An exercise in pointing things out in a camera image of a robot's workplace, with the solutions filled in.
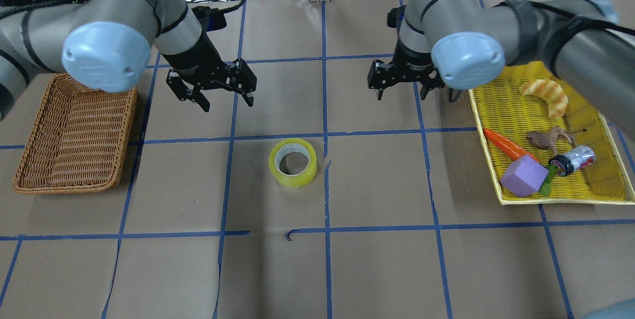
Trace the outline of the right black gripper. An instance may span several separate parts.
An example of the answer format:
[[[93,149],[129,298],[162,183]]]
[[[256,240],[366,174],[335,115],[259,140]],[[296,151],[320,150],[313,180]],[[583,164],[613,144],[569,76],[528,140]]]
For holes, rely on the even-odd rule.
[[[367,86],[376,91],[377,100],[381,101],[384,90],[400,82],[420,83],[421,101],[426,100],[431,90],[446,86],[437,73],[430,51],[415,52],[405,45],[397,44],[391,62],[372,61]]]

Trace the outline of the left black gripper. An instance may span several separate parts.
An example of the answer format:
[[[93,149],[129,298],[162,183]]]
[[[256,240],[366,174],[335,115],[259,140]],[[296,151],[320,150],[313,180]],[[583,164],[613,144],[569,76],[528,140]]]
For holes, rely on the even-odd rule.
[[[200,36],[182,53],[166,54],[165,60],[172,67],[166,84],[179,100],[191,100],[208,113],[210,103],[202,91],[222,89],[238,93],[248,107],[254,106],[256,75],[242,58],[231,64],[222,61],[208,36]]]

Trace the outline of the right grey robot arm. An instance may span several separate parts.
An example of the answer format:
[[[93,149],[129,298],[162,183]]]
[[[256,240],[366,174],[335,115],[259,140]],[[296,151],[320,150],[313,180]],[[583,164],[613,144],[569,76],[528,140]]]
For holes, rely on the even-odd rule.
[[[391,62],[374,61],[368,88],[382,98],[400,82],[471,90],[506,66],[541,61],[629,138],[635,133],[634,30],[617,24],[609,0],[409,0],[393,9]]]

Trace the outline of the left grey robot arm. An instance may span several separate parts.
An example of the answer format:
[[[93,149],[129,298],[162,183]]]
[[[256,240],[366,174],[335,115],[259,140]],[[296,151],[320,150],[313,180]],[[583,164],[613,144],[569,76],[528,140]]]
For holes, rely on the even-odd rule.
[[[68,73],[107,93],[133,89],[156,48],[172,67],[166,80],[181,101],[209,111],[205,90],[254,104],[257,78],[244,59],[224,62],[208,32],[226,26],[225,9],[186,0],[49,0],[1,8],[1,117],[34,77]]]

